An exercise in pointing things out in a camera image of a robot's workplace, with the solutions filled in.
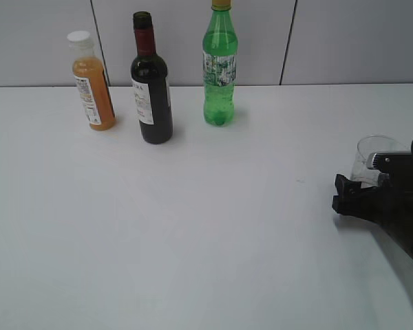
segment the yellow bottle cap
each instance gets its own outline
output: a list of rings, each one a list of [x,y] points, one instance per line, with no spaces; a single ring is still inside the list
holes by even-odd
[[[213,0],[214,10],[228,10],[231,8],[231,0]]]

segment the white bottle cap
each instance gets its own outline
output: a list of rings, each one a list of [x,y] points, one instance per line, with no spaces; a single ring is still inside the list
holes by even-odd
[[[94,46],[94,41],[87,31],[74,31],[67,35],[69,46],[78,50],[86,50]]]

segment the wall seam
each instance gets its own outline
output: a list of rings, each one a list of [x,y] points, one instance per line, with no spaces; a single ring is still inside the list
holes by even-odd
[[[286,44],[286,49],[285,49],[285,51],[284,51],[282,74],[280,75],[279,85],[282,85],[282,84],[283,84],[283,75],[284,75],[284,70],[285,70],[285,68],[286,68],[286,61],[288,60],[288,55],[289,55],[290,38],[291,38],[291,36],[292,36],[292,30],[293,30],[293,28],[294,28],[295,15],[296,15],[296,13],[297,13],[297,4],[298,4],[298,0],[295,0],[294,10],[293,10],[293,13],[292,13],[292,19],[290,20],[288,42],[287,42],[287,44]]]
[[[105,56],[104,56],[104,51],[103,51],[103,44],[101,43],[101,37],[99,34],[99,29],[98,29],[98,23],[96,22],[96,15],[95,15],[95,9],[94,9],[94,2],[93,0],[90,0],[90,7],[92,7],[92,14],[94,16],[94,22],[95,22],[95,28],[96,28],[96,35],[98,36],[98,42],[99,42],[99,48],[101,50],[101,56],[103,57],[103,63],[104,63],[104,70],[105,70],[105,75],[107,77],[107,84],[111,86],[110,84],[110,78],[109,78],[109,72],[107,71],[107,64],[105,63]]]

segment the orange juice bottle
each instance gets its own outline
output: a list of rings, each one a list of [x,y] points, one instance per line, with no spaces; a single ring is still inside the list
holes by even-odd
[[[103,64],[95,57],[94,42],[87,31],[72,32],[67,39],[75,53],[72,71],[89,125],[105,131],[115,125],[116,119]]]

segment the soda bottle label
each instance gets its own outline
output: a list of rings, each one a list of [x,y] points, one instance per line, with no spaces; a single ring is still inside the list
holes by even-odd
[[[227,86],[235,80],[235,55],[214,56],[204,52],[204,82],[213,86]]]
[[[141,122],[148,125],[153,125],[153,111],[151,110],[151,101],[149,93],[149,85],[131,80],[135,94],[136,110]]]
[[[89,79],[75,76],[75,81],[78,92],[80,93],[81,102],[83,103],[85,115],[87,116],[89,123],[93,125],[101,125],[101,118],[99,117],[99,112],[96,108]]]

